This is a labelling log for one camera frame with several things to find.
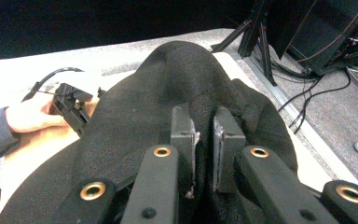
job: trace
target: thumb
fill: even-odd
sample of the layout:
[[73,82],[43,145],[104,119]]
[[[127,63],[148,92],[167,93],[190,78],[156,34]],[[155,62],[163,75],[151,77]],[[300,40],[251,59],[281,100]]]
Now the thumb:
[[46,126],[68,126],[68,123],[61,115],[46,115]]

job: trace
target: gray carpet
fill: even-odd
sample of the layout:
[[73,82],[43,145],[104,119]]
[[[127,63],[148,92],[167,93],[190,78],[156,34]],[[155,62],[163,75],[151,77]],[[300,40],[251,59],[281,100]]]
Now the gray carpet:
[[[8,63],[16,64],[15,67],[4,68],[0,66],[0,76],[7,76],[6,72],[9,70],[10,74],[18,74],[19,78],[23,80],[19,85],[7,86],[7,92],[17,91],[18,89],[27,90],[37,80],[51,71],[52,64],[60,64],[62,60],[69,60],[68,62],[72,62],[70,63],[72,66],[85,69],[97,69],[103,76],[109,76],[138,68],[153,49],[168,41],[185,40],[200,44],[206,49],[211,49],[211,45],[219,43],[229,35],[230,32],[232,32],[232,30],[219,29],[128,44],[70,50],[19,58]],[[278,107],[279,105],[275,102],[274,97],[264,84],[260,82],[252,72],[247,71],[249,67],[246,65],[246,62],[239,58],[239,55],[236,53],[239,43],[240,41],[237,39],[225,52],[236,59],[237,64],[244,70],[245,74],[249,75],[249,78],[254,82],[257,88],[265,93]],[[24,67],[30,63],[40,64],[41,72],[35,73],[33,71],[32,74],[24,72]],[[287,66],[298,66],[290,57],[285,58],[283,63]],[[301,83],[292,83],[278,77],[275,77],[275,79],[282,91],[289,97],[301,92],[304,88]],[[346,76],[342,73],[337,72],[330,74],[324,77],[314,92],[343,86],[346,81]],[[303,99],[298,99],[294,102],[297,110],[300,110],[302,102]],[[282,116],[286,123],[290,124],[291,120],[284,114],[282,114]],[[327,93],[313,99],[307,109],[307,121],[358,178],[358,153],[354,151],[352,147],[354,143],[358,142],[358,84],[354,81],[344,91]],[[312,148],[308,140],[305,139],[301,133],[298,134],[298,137],[317,161],[326,169],[327,173],[332,177],[336,177],[324,162],[324,159]]]

